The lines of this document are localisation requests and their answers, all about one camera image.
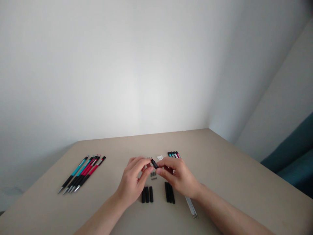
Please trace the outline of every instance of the white wall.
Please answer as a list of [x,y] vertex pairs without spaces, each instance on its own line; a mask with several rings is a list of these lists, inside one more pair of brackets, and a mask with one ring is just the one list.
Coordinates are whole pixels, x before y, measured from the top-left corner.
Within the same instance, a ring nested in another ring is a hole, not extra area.
[[313,19],[288,53],[236,146],[266,158],[313,112]]
[[209,128],[235,143],[310,18],[306,1],[245,4],[210,106]]
[[243,3],[1,1],[0,188],[78,140],[206,128]]

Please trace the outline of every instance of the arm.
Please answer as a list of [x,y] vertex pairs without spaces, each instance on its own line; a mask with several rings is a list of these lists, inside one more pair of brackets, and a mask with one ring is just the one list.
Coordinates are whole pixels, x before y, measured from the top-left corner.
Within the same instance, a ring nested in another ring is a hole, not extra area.
[[154,169],[150,162],[151,159],[143,157],[131,158],[116,192],[75,234],[110,234],[124,211],[140,196]]
[[223,234],[273,234],[206,186],[200,184],[182,159],[166,157],[159,161],[157,174],[177,191],[199,202]]

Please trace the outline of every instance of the finger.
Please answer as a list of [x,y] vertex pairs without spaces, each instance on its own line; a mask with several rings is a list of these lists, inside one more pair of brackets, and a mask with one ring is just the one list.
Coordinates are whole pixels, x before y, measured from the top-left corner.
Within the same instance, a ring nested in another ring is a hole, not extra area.
[[136,165],[136,163],[140,161],[140,159],[144,159],[144,157],[143,156],[136,157],[125,169],[133,168],[134,165]]
[[[146,166],[147,166],[147,168],[148,168],[148,167],[151,167],[151,164],[148,163]],[[141,169],[141,171],[143,171],[145,168],[146,168],[146,167],[144,166],[144,167]]]
[[134,167],[130,170],[131,174],[133,175],[138,175],[140,170],[147,164],[149,164],[151,162],[150,158],[142,158],[139,161],[137,161],[136,165],[134,165]]
[[172,168],[173,170],[176,170],[180,164],[181,164],[180,158],[171,158],[171,157],[165,157],[161,161],[157,162],[157,165],[159,167],[167,166],[168,168]]
[[144,184],[147,181],[148,176],[151,174],[151,172],[154,170],[152,166],[146,168],[143,173],[141,174],[140,179],[138,180],[138,187],[142,190],[144,187]]
[[135,158],[130,158],[127,165],[129,165],[133,160],[135,160]]
[[167,170],[170,174],[173,174],[173,169],[172,168],[168,168],[167,166],[163,167],[165,170]]
[[165,169],[162,168],[158,168],[156,169],[156,173],[159,176],[162,176],[164,179],[166,179],[170,184],[173,185],[174,181],[175,181],[175,176],[173,176],[170,172],[168,172]]

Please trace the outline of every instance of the wrist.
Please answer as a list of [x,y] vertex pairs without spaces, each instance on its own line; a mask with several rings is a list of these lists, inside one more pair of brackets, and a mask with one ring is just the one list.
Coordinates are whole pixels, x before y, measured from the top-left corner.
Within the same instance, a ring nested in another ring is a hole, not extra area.
[[200,201],[206,190],[207,190],[207,187],[204,184],[199,183],[193,199],[196,201]]
[[111,197],[110,197],[110,203],[118,210],[120,213],[124,213],[124,211],[129,207],[125,200],[123,200],[119,195],[115,192]]

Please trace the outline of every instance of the tabletop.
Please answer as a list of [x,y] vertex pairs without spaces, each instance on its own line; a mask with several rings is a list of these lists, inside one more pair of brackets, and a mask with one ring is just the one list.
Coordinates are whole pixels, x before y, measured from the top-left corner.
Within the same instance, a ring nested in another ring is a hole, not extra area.
[[[210,129],[85,140],[62,156],[2,216],[0,234],[73,234],[117,189],[129,158],[167,156],[178,151],[195,177],[276,234],[310,234],[313,200]],[[76,192],[58,190],[87,155],[106,160]],[[166,202],[165,180],[149,176],[154,202],[130,206],[112,234],[220,234],[193,201],[174,190]]]

